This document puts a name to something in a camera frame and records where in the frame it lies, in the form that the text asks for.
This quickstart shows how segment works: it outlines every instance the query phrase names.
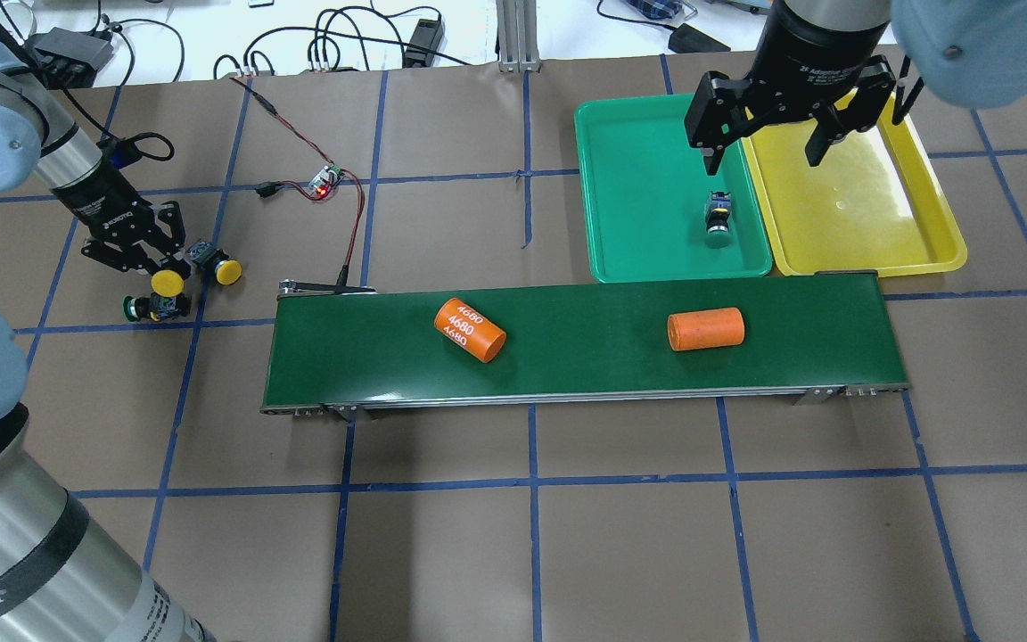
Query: black cable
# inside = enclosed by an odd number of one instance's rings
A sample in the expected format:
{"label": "black cable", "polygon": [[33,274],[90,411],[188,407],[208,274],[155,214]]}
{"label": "black cable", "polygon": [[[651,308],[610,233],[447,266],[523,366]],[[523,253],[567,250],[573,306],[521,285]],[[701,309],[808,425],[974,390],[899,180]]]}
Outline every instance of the black cable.
{"label": "black cable", "polygon": [[[376,11],[379,10],[378,8],[375,7],[375,0],[371,0],[371,8],[375,9]],[[411,7],[410,9],[407,9],[405,11],[400,11],[396,13],[384,13],[384,15],[386,15],[387,17],[405,16],[407,15],[407,13],[415,12],[421,9],[430,9],[431,11],[435,12],[435,15],[439,16],[439,22],[442,22],[442,12],[439,10],[439,8],[431,7],[430,4],[419,4],[417,5],[417,7]]]}
{"label": "black cable", "polygon": [[233,56],[231,53],[223,53],[220,58],[217,58],[217,62],[213,63],[213,80],[220,78],[220,76],[217,76],[217,69],[220,68],[220,63],[225,61],[231,62],[236,68],[236,73],[239,73],[240,76],[244,76],[244,69],[240,68],[240,62],[236,60],[236,56]]}
{"label": "black cable", "polygon": [[155,24],[157,26],[163,26],[163,28],[166,28],[168,31],[170,31],[174,34],[174,36],[177,37],[177,44],[180,44],[180,64],[177,65],[177,73],[173,74],[173,82],[177,82],[180,80],[180,73],[185,70],[185,39],[180,35],[180,32],[174,28],[174,26],[169,24],[163,24],[163,22],[160,21],[151,20],[150,17],[126,17],[123,21],[114,22],[114,24],[119,24],[119,25]]}
{"label": "black cable", "polygon": [[102,26],[102,0],[98,0],[98,20],[93,21],[93,29],[89,30],[90,36],[98,33],[98,28]]}
{"label": "black cable", "polygon": [[164,162],[167,161],[168,159],[173,159],[173,157],[177,155],[177,147],[173,146],[173,142],[169,139],[164,138],[163,134],[158,134],[156,131],[143,131],[138,136],[131,136],[130,138],[125,140],[125,143],[131,143],[134,147],[138,147],[138,143],[140,141],[148,141],[148,139],[156,139],[156,141],[164,143],[165,149],[167,149],[168,151],[164,154],[150,154],[147,151],[138,149],[138,151],[140,152],[140,154],[143,155],[143,157],[146,157],[148,159],[155,159],[155,161],[158,162]]}
{"label": "black cable", "polygon": [[893,105],[902,107],[902,95],[905,92],[906,77],[909,76],[909,56],[902,56],[902,69],[898,72],[898,86],[896,88],[896,99]]}
{"label": "black cable", "polygon": [[[357,7],[357,5],[349,5],[349,7],[343,7],[341,9],[337,9],[335,11],[335,15],[331,16],[328,20],[328,24],[325,25],[325,28],[322,28],[322,33],[325,33],[325,36],[327,36],[328,32],[330,32],[330,30],[331,30],[331,21],[334,21],[335,16],[343,15],[343,16],[345,16],[347,18],[348,22],[350,22],[351,24],[354,24],[354,20],[351,16],[347,15],[347,11],[356,11],[356,10],[358,10],[358,11],[367,11],[368,13],[371,13],[371,15],[378,16],[378,17],[380,17],[381,21],[383,21],[385,24],[387,24],[387,26],[390,26],[390,30],[392,32],[394,32],[394,34],[395,34],[395,40],[398,41],[398,60],[400,60],[400,65],[403,65],[403,61],[407,60],[407,47],[405,47],[405,45],[403,43],[403,34],[398,32],[398,28],[396,28],[395,24],[392,24],[392,22],[390,21],[390,17],[384,16],[382,13],[380,13],[379,11],[376,11],[375,9],[369,9],[367,7]],[[356,36],[360,36],[360,37],[363,36],[363,33],[359,32],[358,30],[355,30],[354,33],[355,33]],[[362,40],[359,41],[359,45],[360,45],[360,47],[364,47],[364,44],[363,44]],[[364,63],[367,63],[366,58],[367,58],[367,50],[366,50],[366,47],[364,47]],[[370,69],[371,69],[370,63],[367,64],[367,68],[368,68],[368,71],[370,71]]]}
{"label": "black cable", "polygon": [[602,9],[600,9],[600,5],[602,5],[604,3],[605,3],[605,0],[597,0],[597,15],[608,17],[608,20],[611,20],[611,21],[620,21],[620,22],[622,22],[622,24],[645,24],[645,25],[648,25],[648,26],[658,26],[660,29],[668,29],[669,31],[676,31],[676,28],[674,28],[674,26],[672,26],[670,24],[654,24],[653,22],[649,22],[649,21],[636,21],[636,20],[632,20],[632,17],[626,17],[626,16],[611,16],[611,15],[608,15],[608,13],[606,13],[606,12],[602,11]]}
{"label": "black cable", "polygon": [[[319,11],[318,15],[314,16],[314,28],[316,29],[316,31],[318,31],[319,25],[321,25],[322,15],[325,15],[325,13],[327,12],[331,12],[331,16],[328,17],[328,24],[322,26],[322,36],[326,37],[328,35],[328,31],[331,29],[332,21],[335,21],[335,18],[338,16],[343,16],[346,17],[348,24],[351,25],[351,29],[354,29],[354,34],[358,37],[363,37],[363,31],[359,30],[359,25],[355,23],[353,17],[348,16],[347,13],[342,12],[340,9],[325,9],[322,11]],[[363,69],[370,71],[371,60],[370,58],[368,58],[368,46],[366,42],[359,40],[359,49],[363,51]],[[322,52],[322,60],[325,60],[325,62],[327,62],[328,60],[327,45],[325,45],[325,51]]]}
{"label": "black cable", "polygon": [[129,69],[125,70],[125,78],[121,78],[121,82],[118,84],[118,88],[122,88],[122,86],[125,86],[126,82],[129,82],[129,76],[134,74],[134,65],[138,64],[138,53],[134,52],[134,44],[131,44],[129,39],[125,37],[125,34],[122,33],[121,29],[115,29],[113,30],[113,33],[117,33],[118,36],[121,37],[122,42],[125,42],[125,48],[129,49]]}
{"label": "black cable", "polygon": [[74,98],[74,95],[70,93],[69,89],[66,89],[65,86],[61,86],[60,89],[66,96],[66,99],[68,99],[68,101],[70,101],[70,105],[73,105],[74,109],[78,110],[78,113],[82,114],[82,117],[85,117],[85,120],[88,120],[89,123],[90,123],[90,125],[93,125],[94,129],[98,129],[104,136],[109,136],[109,138],[111,138],[111,139],[116,139],[117,138],[117,136],[114,136],[112,131],[110,131],[109,129],[106,129],[106,126],[102,125],[102,123],[99,122],[98,119],[94,118],[92,114],[90,114],[88,111],[86,111],[85,107],[83,107],[81,105],[81,103],[78,103],[78,99]]}
{"label": "black cable", "polygon": [[269,58],[267,53],[261,51],[260,49],[256,49],[253,51],[253,60],[252,60],[253,73],[256,73],[257,76],[260,75],[260,66],[256,64],[257,56],[263,56],[264,62],[268,63],[268,70],[272,72],[272,76],[276,76],[276,68],[274,68],[274,66],[272,65],[272,59]]}
{"label": "black cable", "polygon": [[313,56],[313,54],[316,52],[316,44],[319,40],[325,41],[322,42],[322,49],[325,49],[325,58],[328,54],[328,44],[335,45],[335,64],[330,65],[328,71],[338,68],[339,63],[340,61],[342,61],[343,58],[343,49],[339,48],[339,42],[332,40],[331,36],[316,36],[314,37],[313,41],[309,42],[309,44],[307,45],[308,64],[310,65],[311,63],[314,63],[315,65],[319,66],[319,69],[325,69],[325,66],[322,66],[322,61],[320,61],[318,56]]}
{"label": "black cable", "polygon": [[909,95],[906,97],[906,102],[902,103],[902,105],[898,107],[896,114],[893,114],[892,122],[896,123],[896,125],[901,125],[902,121],[906,120],[906,115],[909,115],[910,107],[914,106],[914,103],[917,102],[918,95],[920,95],[924,88],[925,81],[923,78],[918,78],[913,88],[910,88]]}
{"label": "black cable", "polygon": [[228,77],[228,80],[231,80],[236,84],[239,84],[241,88],[244,89],[244,91],[248,91],[250,97],[256,99],[256,102],[260,103],[261,107],[264,107],[264,111],[268,112],[269,114],[272,114],[273,118],[278,117],[278,115],[280,115],[280,111],[276,110],[276,106],[272,105],[272,103],[270,103],[267,98],[264,98],[264,95],[260,93],[260,91],[253,89],[252,86],[244,84],[244,82],[240,82],[239,78]]}
{"label": "black cable", "polygon": [[[265,39],[265,37],[272,36],[274,33],[280,33],[282,31],[310,31],[310,32],[314,32],[314,33],[322,32],[322,30],[317,30],[317,29],[314,29],[314,28],[310,28],[310,26],[277,26],[277,28],[269,29],[268,31],[265,31],[264,33],[261,33],[260,36],[254,37],[253,42],[251,44],[249,44],[248,49],[245,49],[245,50],[246,51],[252,51],[252,49],[254,47],[256,47],[256,44],[260,40]],[[329,33],[329,35],[330,36],[334,36],[334,37],[349,37],[349,39],[367,40],[368,42],[382,42],[382,44],[400,44],[402,42],[400,40],[383,40],[382,37],[351,36],[350,33]],[[465,62],[465,61],[461,60],[460,58],[451,56],[451,54],[449,54],[449,53],[443,53],[441,51],[435,51],[433,49],[427,49],[425,47],[419,47],[419,45],[416,45],[416,44],[407,44],[407,42],[402,42],[402,44],[406,44],[409,47],[411,47],[412,49],[416,49],[417,51],[420,51],[420,52],[423,52],[423,53],[431,53],[431,54],[433,54],[433,56],[445,58],[445,60],[448,60],[448,61],[450,61],[452,63],[457,63],[458,65],[469,65],[468,62]]]}
{"label": "black cable", "polygon": [[3,15],[7,17],[7,22],[8,24],[10,24],[10,28],[12,30],[15,30],[15,33],[17,34],[17,39],[25,42],[26,36],[22,34],[22,30],[18,29],[17,25],[15,25],[15,22],[13,22],[13,17],[10,16],[10,11],[7,11],[7,4],[5,4],[3,0],[0,0],[0,9],[3,9]]}

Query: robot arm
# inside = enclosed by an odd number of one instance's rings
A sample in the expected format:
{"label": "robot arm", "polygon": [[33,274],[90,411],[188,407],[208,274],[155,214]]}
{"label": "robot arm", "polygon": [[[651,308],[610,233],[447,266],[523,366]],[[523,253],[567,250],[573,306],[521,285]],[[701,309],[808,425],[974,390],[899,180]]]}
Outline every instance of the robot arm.
{"label": "robot arm", "polygon": [[[774,0],[751,71],[741,80],[706,73],[685,116],[708,174],[762,126],[813,118],[806,154],[816,165],[847,134],[875,125],[900,81],[873,54],[891,15],[938,97],[976,107],[1027,93],[1027,0]],[[835,106],[854,90],[845,109]]]}
{"label": "robot arm", "polygon": [[185,228],[176,203],[154,207],[142,198],[29,66],[0,44],[0,192],[32,172],[89,228],[83,255],[122,272],[191,273],[180,255]]}

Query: green conveyor belt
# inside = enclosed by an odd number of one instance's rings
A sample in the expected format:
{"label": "green conveyor belt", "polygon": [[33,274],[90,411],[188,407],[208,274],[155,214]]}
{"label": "green conveyor belt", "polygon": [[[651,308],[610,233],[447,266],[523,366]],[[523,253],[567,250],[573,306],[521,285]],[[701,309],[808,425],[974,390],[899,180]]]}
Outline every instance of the green conveyor belt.
{"label": "green conveyor belt", "polygon": [[[433,327],[457,296],[509,335],[481,363]],[[673,352],[670,313],[734,306],[741,345]],[[900,389],[877,279],[829,273],[278,301],[264,411]]]}

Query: orange cylinder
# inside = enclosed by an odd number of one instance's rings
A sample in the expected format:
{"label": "orange cylinder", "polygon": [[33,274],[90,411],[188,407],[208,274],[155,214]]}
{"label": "orange cylinder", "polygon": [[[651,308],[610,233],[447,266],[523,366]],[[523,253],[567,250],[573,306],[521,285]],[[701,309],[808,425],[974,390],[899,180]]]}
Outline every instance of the orange cylinder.
{"label": "orange cylinder", "polygon": [[505,345],[505,330],[459,298],[452,298],[442,306],[435,315],[435,328],[482,363],[492,362]]}
{"label": "orange cylinder", "polygon": [[668,317],[668,342],[677,352],[739,345],[743,336],[743,313],[736,307],[700,309],[698,312],[681,312]]}

